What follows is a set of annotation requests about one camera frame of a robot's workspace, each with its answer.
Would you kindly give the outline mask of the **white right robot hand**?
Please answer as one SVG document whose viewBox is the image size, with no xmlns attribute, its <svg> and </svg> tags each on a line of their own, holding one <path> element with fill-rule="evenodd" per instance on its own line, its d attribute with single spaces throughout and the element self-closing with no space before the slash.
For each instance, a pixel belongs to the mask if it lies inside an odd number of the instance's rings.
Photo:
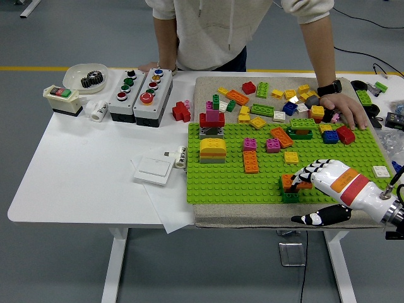
<svg viewBox="0 0 404 303">
<path fill-rule="evenodd" d="M 347 221 L 352 210 L 366 212 L 375 222 L 393 224 L 403 230 L 403 206 L 389 189 L 382 191 L 366 176 L 339 160 L 316 160 L 292 177 L 292 189 L 302 182 L 313 186 L 338 203 L 314 213 L 293 216 L 292 222 L 324 227 Z"/>
</svg>

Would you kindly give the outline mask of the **person's left hand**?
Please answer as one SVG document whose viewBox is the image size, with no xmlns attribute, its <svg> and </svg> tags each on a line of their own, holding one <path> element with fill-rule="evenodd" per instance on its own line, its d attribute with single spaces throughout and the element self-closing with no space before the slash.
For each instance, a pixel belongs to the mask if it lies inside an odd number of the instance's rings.
<svg viewBox="0 0 404 303">
<path fill-rule="evenodd" d="M 320 105 L 329 110 L 338 110 L 351 130 L 368 126 L 367 114 L 362 105 L 343 93 L 328 94 L 319 99 Z"/>
</svg>

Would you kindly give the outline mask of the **person's right hand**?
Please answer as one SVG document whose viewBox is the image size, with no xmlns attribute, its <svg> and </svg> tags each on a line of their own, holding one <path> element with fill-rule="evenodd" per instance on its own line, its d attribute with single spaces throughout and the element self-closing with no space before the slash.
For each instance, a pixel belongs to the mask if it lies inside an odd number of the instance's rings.
<svg viewBox="0 0 404 303">
<path fill-rule="evenodd" d="M 163 64 L 160 62 L 149 62 L 147 64 L 141 65 L 138 67 L 140 71 L 148 73 L 152 68 L 160 68 L 160 69 L 169 69 L 171 71 L 175 70 L 175 64 Z"/>
</svg>

